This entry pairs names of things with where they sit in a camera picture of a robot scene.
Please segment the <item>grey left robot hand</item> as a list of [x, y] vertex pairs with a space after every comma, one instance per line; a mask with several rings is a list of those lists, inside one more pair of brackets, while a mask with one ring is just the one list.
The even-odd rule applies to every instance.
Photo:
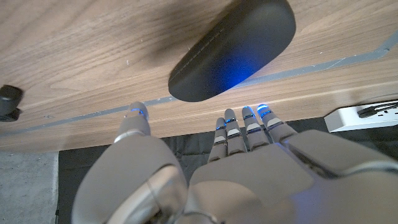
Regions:
[[267, 105], [216, 122], [190, 180], [150, 133], [145, 105], [85, 175], [72, 223], [396, 223], [397, 162], [317, 130], [296, 132]]

